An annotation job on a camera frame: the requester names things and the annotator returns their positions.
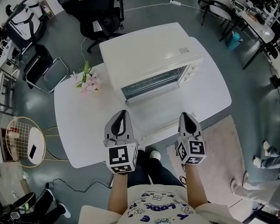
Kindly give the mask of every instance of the gold wire chair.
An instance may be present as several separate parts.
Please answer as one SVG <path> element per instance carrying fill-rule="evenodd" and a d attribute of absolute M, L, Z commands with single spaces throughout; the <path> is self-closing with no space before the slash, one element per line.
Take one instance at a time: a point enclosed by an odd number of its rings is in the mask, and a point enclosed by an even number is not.
<path fill-rule="evenodd" d="M 43 135 L 42 130 L 33 120 L 27 117 L 16 117 L 7 126 L 6 146 L 13 160 L 26 168 L 34 168 L 43 160 L 68 161 L 57 159 L 50 153 L 54 159 L 44 158 L 46 154 L 45 136 L 59 135 Z"/>

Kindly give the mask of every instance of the white seat cushion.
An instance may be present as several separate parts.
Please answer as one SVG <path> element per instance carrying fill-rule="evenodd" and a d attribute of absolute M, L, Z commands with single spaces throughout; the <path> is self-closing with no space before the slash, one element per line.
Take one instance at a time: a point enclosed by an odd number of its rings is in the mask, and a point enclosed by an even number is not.
<path fill-rule="evenodd" d="M 210 5 L 210 10 L 212 13 L 231 21 L 230 15 L 223 9 L 216 7 L 215 5 Z"/>

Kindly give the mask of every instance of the white toaster oven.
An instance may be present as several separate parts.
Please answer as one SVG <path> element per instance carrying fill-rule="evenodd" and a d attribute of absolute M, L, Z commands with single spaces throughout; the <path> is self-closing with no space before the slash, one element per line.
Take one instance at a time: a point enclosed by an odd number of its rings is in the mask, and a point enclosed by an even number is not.
<path fill-rule="evenodd" d="M 99 47 L 113 89 L 127 104 L 177 89 L 203 59 L 178 23 L 135 31 Z"/>

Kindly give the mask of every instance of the green leaf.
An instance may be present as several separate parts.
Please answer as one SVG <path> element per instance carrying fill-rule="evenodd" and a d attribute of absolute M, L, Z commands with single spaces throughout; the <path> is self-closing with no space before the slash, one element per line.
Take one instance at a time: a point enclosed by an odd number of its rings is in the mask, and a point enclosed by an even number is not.
<path fill-rule="evenodd" d="M 89 70 L 89 64 L 88 61 L 86 61 L 84 66 L 84 75 L 88 74 L 88 70 Z"/>

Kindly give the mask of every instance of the oven door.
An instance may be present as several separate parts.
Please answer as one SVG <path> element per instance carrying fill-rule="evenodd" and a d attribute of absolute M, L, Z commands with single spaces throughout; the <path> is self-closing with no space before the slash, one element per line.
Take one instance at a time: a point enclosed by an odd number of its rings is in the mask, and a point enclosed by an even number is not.
<path fill-rule="evenodd" d="M 144 96 L 151 98 L 151 96 L 161 95 L 178 88 L 178 82 L 184 76 L 187 68 L 188 65 L 182 66 L 122 88 L 126 102 L 130 103 Z"/>

